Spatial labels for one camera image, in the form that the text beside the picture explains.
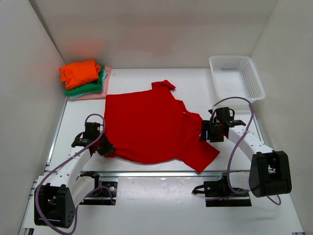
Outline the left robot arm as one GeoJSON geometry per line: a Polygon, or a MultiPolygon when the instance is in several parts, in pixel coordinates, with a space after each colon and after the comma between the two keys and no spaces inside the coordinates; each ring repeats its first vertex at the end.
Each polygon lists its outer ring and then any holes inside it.
{"type": "Polygon", "coordinates": [[[43,178],[34,194],[34,223],[56,229],[68,229],[77,223],[77,209],[85,198],[108,198],[115,204],[116,186],[103,183],[96,171],[83,171],[94,153],[107,155],[114,151],[106,135],[87,139],[79,134],[72,143],[69,157],[61,167],[43,178]]]}

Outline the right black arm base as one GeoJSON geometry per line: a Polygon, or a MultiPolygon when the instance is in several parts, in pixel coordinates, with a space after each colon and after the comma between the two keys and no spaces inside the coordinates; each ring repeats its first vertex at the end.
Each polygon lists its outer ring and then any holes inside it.
{"type": "Polygon", "coordinates": [[[196,186],[193,195],[203,195],[207,208],[226,208],[226,207],[251,207],[249,193],[235,194],[228,186],[226,173],[221,176],[210,176],[204,182],[196,186]]]}

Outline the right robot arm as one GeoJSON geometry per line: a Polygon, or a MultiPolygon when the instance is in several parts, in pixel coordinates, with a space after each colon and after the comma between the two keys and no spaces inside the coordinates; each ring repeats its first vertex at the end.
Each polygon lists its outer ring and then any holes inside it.
{"type": "Polygon", "coordinates": [[[290,193],[292,183],[287,154],[263,144],[246,127],[241,120],[202,121],[201,141],[223,142],[227,138],[251,163],[248,172],[228,169],[220,180],[205,182],[204,189],[207,192],[217,191],[221,197],[247,192],[257,198],[290,193]]]}

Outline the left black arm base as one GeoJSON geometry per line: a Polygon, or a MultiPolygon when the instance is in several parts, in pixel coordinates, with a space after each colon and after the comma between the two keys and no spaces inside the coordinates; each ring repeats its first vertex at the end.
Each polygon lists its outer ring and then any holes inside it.
{"type": "Polygon", "coordinates": [[[94,189],[93,193],[82,200],[80,205],[98,205],[98,206],[115,206],[117,197],[118,180],[110,180],[102,177],[100,173],[95,171],[85,171],[79,175],[78,179],[89,177],[92,179],[94,189]]]}

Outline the red t shirt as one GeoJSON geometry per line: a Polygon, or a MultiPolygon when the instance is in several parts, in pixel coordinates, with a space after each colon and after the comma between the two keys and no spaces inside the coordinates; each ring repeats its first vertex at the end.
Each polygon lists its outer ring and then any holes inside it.
{"type": "Polygon", "coordinates": [[[106,136],[121,157],[140,164],[180,160],[201,173],[219,150],[200,141],[202,118],[172,95],[169,81],[152,83],[147,91],[106,96],[106,136]]]}

